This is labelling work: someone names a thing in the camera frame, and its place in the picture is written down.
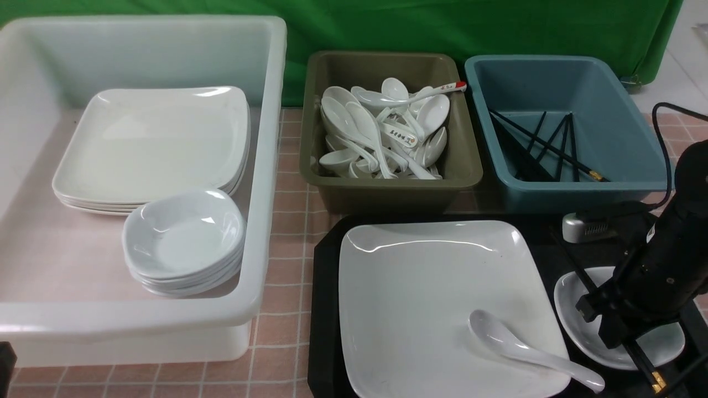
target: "stack of square plates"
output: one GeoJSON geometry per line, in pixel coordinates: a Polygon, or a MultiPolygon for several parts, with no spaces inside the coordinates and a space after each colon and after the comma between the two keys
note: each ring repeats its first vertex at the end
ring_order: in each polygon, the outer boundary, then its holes
{"type": "Polygon", "coordinates": [[[114,89],[88,104],[52,181],[66,206],[128,215],[194,188],[233,195],[245,169],[241,89],[114,89]]]}

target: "white tiled floor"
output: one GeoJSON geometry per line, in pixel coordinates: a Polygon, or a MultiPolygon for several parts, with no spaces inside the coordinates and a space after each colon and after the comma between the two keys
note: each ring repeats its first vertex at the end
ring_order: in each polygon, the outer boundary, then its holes
{"type": "Polygon", "coordinates": [[[684,0],[656,79],[632,94],[641,112],[667,101],[708,113],[708,45],[696,23],[708,23],[708,0],[684,0]]]}

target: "plate rim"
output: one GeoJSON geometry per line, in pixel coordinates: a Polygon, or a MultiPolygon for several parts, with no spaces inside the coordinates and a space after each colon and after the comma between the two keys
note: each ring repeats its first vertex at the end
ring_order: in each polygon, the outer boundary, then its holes
{"type": "MultiPolygon", "coordinates": [[[[240,143],[240,140],[238,140],[238,138],[240,138],[240,136],[242,136],[241,134],[238,134],[238,130],[237,130],[236,134],[235,134],[236,139],[234,139],[233,144],[232,144],[231,154],[227,157],[227,161],[224,163],[224,165],[222,165],[222,167],[225,167],[225,166],[229,166],[231,163],[233,163],[235,166],[237,166],[238,173],[241,174],[244,169],[244,166],[247,162],[247,158],[248,158],[249,142],[251,139],[251,120],[250,120],[251,114],[250,114],[250,105],[247,101],[246,94],[239,87],[235,87],[235,86],[206,86],[206,87],[185,87],[185,88],[178,88],[178,89],[108,89],[108,90],[103,90],[103,91],[97,93],[88,102],[88,105],[86,106],[86,109],[84,110],[84,113],[82,114],[81,119],[79,120],[79,123],[76,126],[76,129],[74,129],[74,134],[72,135],[72,138],[70,139],[69,144],[67,145],[67,148],[64,150],[64,154],[62,155],[62,160],[59,162],[59,165],[57,166],[55,174],[52,177],[52,189],[55,192],[55,194],[62,195],[68,199],[79,200],[82,202],[95,203],[97,205],[110,205],[112,203],[115,203],[115,201],[111,202],[109,200],[102,200],[102,199],[96,200],[96,199],[92,199],[92,198],[88,197],[88,195],[78,195],[76,193],[70,193],[70,192],[66,192],[66,191],[59,189],[62,179],[67,178],[67,173],[68,173],[68,171],[66,170],[66,168],[68,167],[67,162],[70,161],[70,159],[72,157],[72,152],[78,151],[78,149],[76,149],[76,146],[79,145],[78,143],[82,140],[85,140],[87,137],[89,137],[91,135],[91,133],[88,132],[90,129],[88,129],[84,126],[87,123],[86,118],[84,116],[87,113],[91,112],[94,108],[98,107],[98,105],[97,105],[98,102],[102,101],[102,99],[100,98],[101,96],[104,96],[107,93],[115,93],[117,91],[131,91],[131,92],[138,92],[138,91],[142,91],[142,92],[168,92],[168,91],[172,91],[172,92],[175,92],[175,91],[177,91],[177,92],[189,93],[189,92],[194,92],[194,91],[202,91],[202,90],[206,90],[206,89],[229,89],[228,91],[226,91],[222,95],[237,96],[242,100],[241,102],[243,103],[244,106],[238,107],[238,108],[230,108],[229,114],[231,114],[231,112],[234,112],[234,111],[236,111],[238,113],[239,118],[238,118],[237,125],[238,125],[238,127],[242,127],[246,132],[245,139],[244,139],[244,153],[240,156],[241,158],[238,162],[235,162],[235,161],[229,162],[229,160],[233,160],[232,158],[234,158],[234,156],[235,156],[234,153],[236,151],[235,150],[236,146],[238,145],[238,143],[240,143]]],[[[234,179],[234,176],[230,176],[229,179],[226,179],[225,180],[226,182],[223,184],[220,184],[220,186],[228,185],[228,183],[230,181],[232,181],[233,179],[234,179]]],[[[146,198],[146,200],[140,200],[140,201],[136,201],[136,202],[125,201],[124,203],[142,204],[142,203],[150,202],[150,201],[154,201],[154,200],[158,200],[158,198],[152,198],[152,199],[146,198]]]]}
{"type": "MultiPolygon", "coordinates": [[[[342,312],[343,305],[342,305],[342,297],[341,297],[341,293],[342,293],[342,288],[341,288],[341,283],[342,283],[342,282],[341,282],[341,281],[342,281],[341,257],[342,257],[342,255],[341,255],[341,252],[342,252],[342,250],[343,250],[345,241],[348,240],[348,237],[350,236],[350,234],[351,234],[353,231],[358,230],[358,229],[369,228],[369,227],[383,227],[383,226],[400,227],[400,226],[402,226],[402,225],[411,225],[411,224],[459,224],[460,222],[463,222],[463,223],[465,223],[465,224],[498,224],[498,225],[502,225],[502,226],[508,228],[509,230],[516,231],[516,232],[519,234],[519,236],[521,236],[521,242],[523,243],[523,250],[524,250],[525,252],[527,252],[528,256],[529,256],[530,259],[531,259],[531,262],[533,262],[534,265],[535,265],[535,260],[533,259],[533,255],[531,254],[531,250],[530,250],[530,248],[529,248],[529,246],[528,246],[526,240],[524,239],[523,235],[522,235],[522,234],[520,233],[520,231],[518,230],[518,228],[516,228],[516,226],[514,226],[514,225],[512,225],[512,224],[510,224],[510,223],[508,223],[508,222],[501,221],[501,220],[462,220],[462,221],[440,221],[440,222],[412,222],[412,223],[361,224],[361,225],[357,225],[357,226],[355,226],[355,227],[353,227],[353,228],[350,228],[350,229],[349,229],[348,231],[346,231],[345,234],[343,235],[343,238],[342,238],[342,241],[341,241],[341,245],[340,245],[340,247],[339,247],[339,254],[338,254],[338,257],[339,257],[339,264],[338,264],[338,277],[337,277],[337,284],[338,284],[338,289],[337,289],[337,290],[338,290],[338,292],[337,292],[337,296],[338,296],[338,297],[337,297],[337,300],[338,300],[338,318],[339,318],[339,329],[340,329],[340,336],[339,336],[339,337],[340,337],[340,340],[341,340],[341,342],[342,342],[343,362],[344,362],[344,364],[345,364],[345,369],[346,369],[347,377],[348,377],[348,379],[349,379],[350,386],[352,387],[352,390],[354,390],[354,392],[355,392],[359,397],[362,397],[362,398],[395,398],[395,397],[393,397],[393,396],[381,395],[381,394],[376,394],[375,396],[367,395],[367,394],[366,394],[366,391],[363,390],[362,386],[360,386],[360,385],[358,384],[358,379],[356,379],[356,378],[353,379],[353,378],[352,378],[352,370],[350,370],[350,367],[346,366],[346,364],[347,364],[347,362],[348,362],[347,359],[349,358],[349,362],[351,362],[351,360],[352,360],[351,357],[350,357],[350,356],[352,355],[352,353],[351,353],[351,347],[350,347],[350,345],[347,344],[347,343],[345,343],[345,341],[347,341],[347,339],[345,339],[345,338],[343,337],[344,328],[342,327],[342,320],[346,318],[346,317],[343,317],[343,312],[342,312]]],[[[550,313],[552,314],[553,318],[556,319],[555,327],[554,327],[554,332],[556,333],[557,338],[558,338],[558,340],[559,340],[559,345],[562,346],[562,348],[563,348],[563,350],[564,350],[563,355],[562,355],[561,357],[567,359],[567,358],[569,358],[568,347],[567,347],[566,342],[565,342],[565,340],[564,340],[564,338],[563,338],[563,332],[562,332],[562,330],[561,330],[561,325],[558,323],[558,319],[557,319],[558,317],[557,317],[556,312],[555,312],[555,310],[554,310],[554,306],[552,305],[551,299],[550,299],[550,297],[548,296],[548,294],[547,294],[547,292],[546,292],[546,289],[545,289],[543,280],[542,280],[542,278],[541,278],[540,273],[538,272],[537,267],[535,266],[535,267],[533,268],[533,270],[534,270],[534,274],[536,275],[536,278],[535,278],[534,283],[536,283],[536,285],[540,286],[540,291],[542,292],[542,295],[539,296],[539,297],[541,297],[539,300],[544,304],[544,306],[547,308],[547,310],[550,311],[550,313]]],[[[559,385],[559,388],[558,388],[557,391],[551,392],[551,393],[549,393],[549,394],[540,393],[540,394],[538,395],[538,398],[552,397],[552,396],[554,396],[555,394],[558,394],[558,393],[560,393],[560,392],[563,392],[563,391],[568,387],[568,385],[570,384],[571,377],[570,377],[569,375],[560,375],[560,377],[563,377],[566,381],[565,381],[564,383],[562,383],[562,385],[559,385]]]]}

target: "white square plate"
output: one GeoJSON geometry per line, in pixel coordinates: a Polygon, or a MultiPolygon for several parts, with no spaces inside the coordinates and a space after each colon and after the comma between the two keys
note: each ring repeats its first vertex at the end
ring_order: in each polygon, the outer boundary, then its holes
{"type": "Polygon", "coordinates": [[[498,357],[467,328],[485,309],[533,348],[568,358],[531,253],[499,221],[364,225],[342,241],[339,315],[362,398],[550,397],[570,377],[498,357]]]}
{"type": "Polygon", "coordinates": [[[236,87],[103,91],[88,104],[52,187],[107,204],[222,188],[243,168],[249,121],[236,87]]]}

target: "white plastic bin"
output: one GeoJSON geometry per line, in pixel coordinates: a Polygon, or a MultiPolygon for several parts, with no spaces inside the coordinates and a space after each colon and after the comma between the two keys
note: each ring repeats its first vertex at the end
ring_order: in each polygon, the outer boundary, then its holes
{"type": "Polygon", "coordinates": [[[229,360],[249,345],[268,264],[285,23],[261,16],[29,18],[0,31],[0,340],[18,366],[229,360]],[[237,86],[251,113],[243,268],[216,292],[150,295],[124,218],[61,205],[51,178],[99,91],[237,86]]]}

